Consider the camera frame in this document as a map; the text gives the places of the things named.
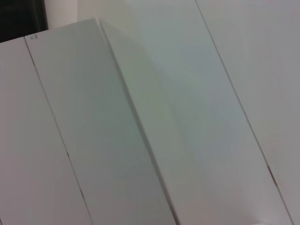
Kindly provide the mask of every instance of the white wall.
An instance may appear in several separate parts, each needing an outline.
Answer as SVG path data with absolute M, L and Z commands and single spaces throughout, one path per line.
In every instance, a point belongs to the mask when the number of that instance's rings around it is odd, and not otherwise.
M 300 2 L 197 1 L 289 212 L 300 224 Z
M 77 22 L 78 0 L 45 0 L 49 29 Z
M 131 0 L 78 0 L 78 21 L 93 16 L 102 18 L 141 43 L 130 2 Z

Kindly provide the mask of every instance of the white wardrobe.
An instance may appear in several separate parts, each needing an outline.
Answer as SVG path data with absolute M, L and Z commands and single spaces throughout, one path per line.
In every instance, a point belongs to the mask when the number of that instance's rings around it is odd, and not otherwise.
M 0 44 L 0 224 L 174 225 L 94 20 Z

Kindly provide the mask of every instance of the cabinet door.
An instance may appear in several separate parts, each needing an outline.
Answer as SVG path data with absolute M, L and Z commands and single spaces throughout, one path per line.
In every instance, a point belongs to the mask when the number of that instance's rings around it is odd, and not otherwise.
M 175 224 L 96 22 L 26 40 L 94 224 Z
M 0 44 L 0 218 L 91 224 L 24 38 Z
M 300 1 L 243 0 L 238 6 L 235 0 L 197 1 L 287 209 L 300 225 L 300 14 L 295 13 Z

